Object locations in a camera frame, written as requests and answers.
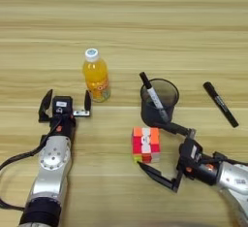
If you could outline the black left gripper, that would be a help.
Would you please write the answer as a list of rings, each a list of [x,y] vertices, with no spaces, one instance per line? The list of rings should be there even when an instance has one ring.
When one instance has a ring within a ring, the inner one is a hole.
[[[91,96],[88,90],[85,91],[84,110],[73,111],[72,113],[55,113],[52,117],[46,114],[51,102],[52,90],[49,90],[43,98],[39,108],[39,121],[48,122],[51,136],[65,136],[72,138],[76,130],[77,117],[89,117],[91,111]]]

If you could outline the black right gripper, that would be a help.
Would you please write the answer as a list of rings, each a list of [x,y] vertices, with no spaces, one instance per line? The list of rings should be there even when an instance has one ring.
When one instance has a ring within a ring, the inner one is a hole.
[[[176,166],[178,173],[176,178],[167,179],[162,176],[160,171],[139,162],[140,168],[150,178],[174,192],[178,190],[182,176],[200,180],[208,185],[216,183],[219,166],[211,162],[210,156],[203,153],[202,146],[195,140],[195,129],[188,129],[172,122],[165,124],[156,123],[155,126],[173,134],[186,136],[186,139],[179,146],[179,159]]]

